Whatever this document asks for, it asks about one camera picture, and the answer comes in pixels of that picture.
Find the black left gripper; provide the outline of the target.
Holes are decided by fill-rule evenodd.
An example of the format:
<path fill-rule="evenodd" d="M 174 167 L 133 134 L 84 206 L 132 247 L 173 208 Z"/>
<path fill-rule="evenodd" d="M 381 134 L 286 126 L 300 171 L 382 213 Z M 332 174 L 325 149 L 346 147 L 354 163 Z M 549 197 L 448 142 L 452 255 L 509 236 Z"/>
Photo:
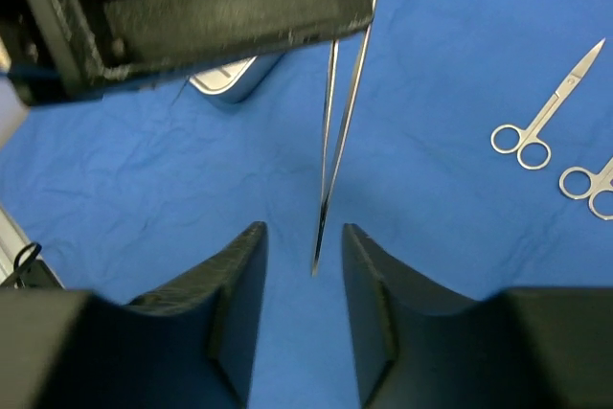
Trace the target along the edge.
<path fill-rule="evenodd" d="M 2 0 L 1 72 L 28 106 L 140 89 L 108 0 Z"/>

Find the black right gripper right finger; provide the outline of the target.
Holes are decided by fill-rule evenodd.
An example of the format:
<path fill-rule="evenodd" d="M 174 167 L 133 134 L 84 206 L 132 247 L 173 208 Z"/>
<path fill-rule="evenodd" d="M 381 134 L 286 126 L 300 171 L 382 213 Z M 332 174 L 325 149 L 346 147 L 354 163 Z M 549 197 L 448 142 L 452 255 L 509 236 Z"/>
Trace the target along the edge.
<path fill-rule="evenodd" d="M 515 287 L 475 301 L 359 226 L 342 262 L 364 408 L 608 408 L 612 291 Z"/>

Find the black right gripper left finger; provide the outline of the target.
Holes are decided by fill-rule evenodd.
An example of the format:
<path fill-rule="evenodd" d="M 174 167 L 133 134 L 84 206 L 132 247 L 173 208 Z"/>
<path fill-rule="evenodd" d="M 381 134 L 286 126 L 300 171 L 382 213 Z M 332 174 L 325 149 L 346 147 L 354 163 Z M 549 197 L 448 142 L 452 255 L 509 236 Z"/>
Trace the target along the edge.
<path fill-rule="evenodd" d="M 244 408 L 267 227 L 127 304 L 64 288 L 32 242 L 1 283 L 5 408 Z"/>

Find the metal surgical instrument tray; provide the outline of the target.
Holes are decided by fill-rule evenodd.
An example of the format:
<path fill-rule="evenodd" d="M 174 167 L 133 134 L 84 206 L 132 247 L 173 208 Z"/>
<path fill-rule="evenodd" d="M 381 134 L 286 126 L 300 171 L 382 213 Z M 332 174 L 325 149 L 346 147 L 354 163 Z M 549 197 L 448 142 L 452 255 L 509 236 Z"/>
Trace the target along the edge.
<path fill-rule="evenodd" d="M 283 54 L 249 57 L 190 78 L 190 85 L 211 102 L 244 101 L 270 73 Z"/>

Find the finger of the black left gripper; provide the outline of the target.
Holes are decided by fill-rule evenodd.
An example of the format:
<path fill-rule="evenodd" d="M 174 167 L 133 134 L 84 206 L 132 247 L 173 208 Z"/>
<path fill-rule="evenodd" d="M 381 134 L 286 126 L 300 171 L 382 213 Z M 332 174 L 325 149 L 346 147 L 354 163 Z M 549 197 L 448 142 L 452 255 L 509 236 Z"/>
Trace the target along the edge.
<path fill-rule="evenodd" d="M 67 79 L 186 75 L 363 31 L 371 0 L 61 0 Z"/>

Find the long steel forceps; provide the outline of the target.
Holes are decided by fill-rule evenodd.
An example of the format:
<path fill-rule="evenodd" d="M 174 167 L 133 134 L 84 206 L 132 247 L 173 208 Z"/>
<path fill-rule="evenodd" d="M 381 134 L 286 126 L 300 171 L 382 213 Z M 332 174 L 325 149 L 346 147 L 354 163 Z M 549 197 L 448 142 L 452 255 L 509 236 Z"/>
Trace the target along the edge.
<path fill-rule="evenodd" d="M 312 252 L 311 276 L 315 277 L 318 273 L 324 233 L 329 213 L 334 187 L 340 170 L 342 157 L 344 154 L 347 138 L 349 135 L 354 107 L 357 100 L 359 85 L 363 76 L 365 61 L 372 36 L 374 21 L 367 26 L 360 43 L 360 48 L 355 58 L 352 69 L 352 79 L 347 101 L 344 106 L 338 136 L 335 142 L 333 160 L 328 168 L 329 137 L 331 128 L 331 118 L 333 114 L 334 95 L 336 88 L 336 74 L 340 45 L 338 40 L 333 40 L 329 50 L 329 62 L 327 71 L 327 83 L 325 92 L 324 113 L 322 122 L 322 152 L 321 152 L 321 188 L 317 218 L 317 230 Z"/>

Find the blue surgical drape cloth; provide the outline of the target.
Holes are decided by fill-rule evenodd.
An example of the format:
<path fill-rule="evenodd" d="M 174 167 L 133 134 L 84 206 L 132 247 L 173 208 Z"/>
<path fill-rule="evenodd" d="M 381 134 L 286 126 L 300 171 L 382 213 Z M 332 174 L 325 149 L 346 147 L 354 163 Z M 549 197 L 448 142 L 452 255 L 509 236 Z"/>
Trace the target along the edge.
<path fill-rule="evenodd" d="M 493 129 L 527 127 L 603 37 L 539 133 L 549 165 L 496 152 Z M 2 204 L 67 286 L 118 302 L 266 222 L 254 408 L 357 406 L 347 222 L 472 298 L 611 283 L 611 224 L 558 178 L 612 154 L 612 0 L 379 0 L 312 277 L 328 58 L 328 45 L 286 55 L 241 104 L 179 80 L 36 110 L 1 151 Z"/>

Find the steel surgical scissors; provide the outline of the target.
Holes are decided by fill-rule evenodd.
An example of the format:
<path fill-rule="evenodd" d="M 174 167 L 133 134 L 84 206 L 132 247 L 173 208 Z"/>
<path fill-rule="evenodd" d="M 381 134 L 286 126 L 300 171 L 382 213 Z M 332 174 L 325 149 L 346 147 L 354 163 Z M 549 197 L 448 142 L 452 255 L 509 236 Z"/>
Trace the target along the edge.
<path fill-rule="evenodd" d="M 558 187 L 560 191 L 568 198 L 573 200 L 588 200 L 588 208 L 591 213 L 598 217 L 599 219 L 609 221 L 612 219 L 611 214 L 604 214 L 600 212 L 596 205 L 596 198 L 601 193 L 611 193 L 612 192 L 612 164 L 613 160 L 609 159 L 607 163 L 602 167 L 602 169 L 598 172 L 592 172 L 584 167 L 574 166 L 565 170 L 562 175 L 558 179 Z M 587 190 L 583 193 L 571 193 L 566 185 L 566 178 L 573 174 L 580 173 L 586 176 L 589 180 L 589 186 Z"/>
<path fill-rule="evenodd" d="M 518 164 L 525 170 L 542 170 L 548 166 L 552 158 L 552 150 L 546 142 L 539 138 L 539 133 L 580 84 L 605 43 L 606 38 L 603 37 L 579 60 L 527 127 L 521 128 L 513 124 L 502 124 L 493 129 L 489 138 L 491 147 L 500 154 L 515 154 Z M 501 148 L 496 142 L 498 134 L 504 130 L 512 130 L 517 134 L 517 142 L 512 148 Z M 532 145 L 540 146 L 546 152 L 544 160 L 537 165 L 527 163 L 522 157 L 523 151 Z"/>

